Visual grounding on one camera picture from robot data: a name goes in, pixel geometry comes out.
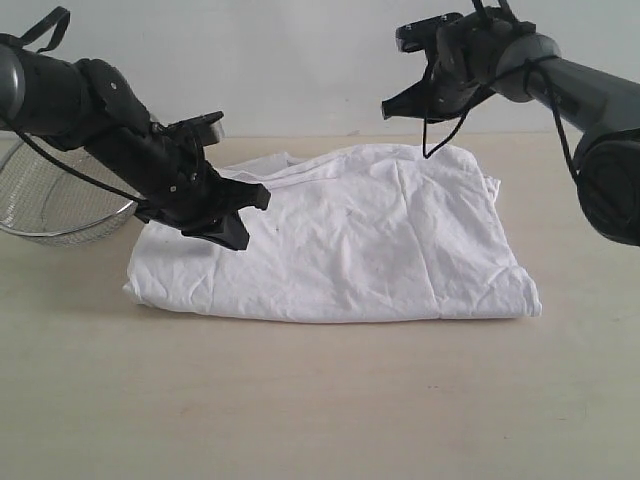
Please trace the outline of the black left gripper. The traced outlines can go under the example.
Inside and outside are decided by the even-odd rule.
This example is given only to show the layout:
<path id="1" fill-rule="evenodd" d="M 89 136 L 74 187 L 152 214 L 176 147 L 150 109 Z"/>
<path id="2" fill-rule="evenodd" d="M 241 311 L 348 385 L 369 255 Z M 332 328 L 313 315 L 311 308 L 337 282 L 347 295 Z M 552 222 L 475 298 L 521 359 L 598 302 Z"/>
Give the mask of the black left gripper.
<path id="1" fill-rule="evenodd" d="M 249 233 L 238 212 L 266 210 L 263 184 L 222 179 L 192 135 L 180 142 L 157 132 L 114 128 L 89 143 L 89 153 L 143 197 L 136 216 L 232 251 L 246 250 Z"/>

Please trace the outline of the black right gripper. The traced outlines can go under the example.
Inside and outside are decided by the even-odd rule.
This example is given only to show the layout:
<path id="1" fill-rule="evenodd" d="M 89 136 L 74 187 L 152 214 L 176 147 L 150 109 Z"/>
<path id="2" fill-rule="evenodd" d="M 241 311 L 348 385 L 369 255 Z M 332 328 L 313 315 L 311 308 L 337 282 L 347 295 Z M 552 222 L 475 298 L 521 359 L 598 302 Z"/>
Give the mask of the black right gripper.
<path id="1" fill-rule="evenodd" d="M 496 95 L 472 70 L 473 53 L 486 52 L 496 27 L 497 22 L 437 22 L 428 82 L 416 82 L 382 101 L 383 119 L 453 120 Z"/>

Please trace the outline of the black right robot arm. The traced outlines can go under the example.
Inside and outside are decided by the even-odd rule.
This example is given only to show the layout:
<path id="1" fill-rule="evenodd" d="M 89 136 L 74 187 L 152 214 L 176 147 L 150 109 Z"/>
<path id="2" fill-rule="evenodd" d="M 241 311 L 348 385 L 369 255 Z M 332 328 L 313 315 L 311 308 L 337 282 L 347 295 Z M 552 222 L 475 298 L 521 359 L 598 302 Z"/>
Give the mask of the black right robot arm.
<path id="1" fill-rule="evenodd" d="M 424 52 L 420 81 L 381 104 L 384 118 L 464 121 L 494 95 L 538 101 L 553 115 L 588 223 L 639 243 L 639 86 L 561 56 L 531 22 L 500 8 L 450 13 L 396 31 L 403 53 Z"/>

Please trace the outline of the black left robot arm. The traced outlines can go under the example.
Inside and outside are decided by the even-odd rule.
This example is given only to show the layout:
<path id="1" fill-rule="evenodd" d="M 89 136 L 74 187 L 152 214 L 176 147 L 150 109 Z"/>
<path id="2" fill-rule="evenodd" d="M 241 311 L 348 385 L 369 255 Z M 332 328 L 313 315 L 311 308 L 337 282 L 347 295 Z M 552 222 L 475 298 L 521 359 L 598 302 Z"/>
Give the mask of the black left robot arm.
<path id="1" fill-rule="evenodd" d="M 58 151 L 86 151 L 133 189 L 142 222 L 241 251 L 249 233 L 239 212 L 267 209 L 270 193 L 222 177 L 206 160 L 205 147 L 221 139 L 222 118 L 217 111 L 162 125 L 105 61 L 69 63 L 1 37 L 2 129 Z"/>

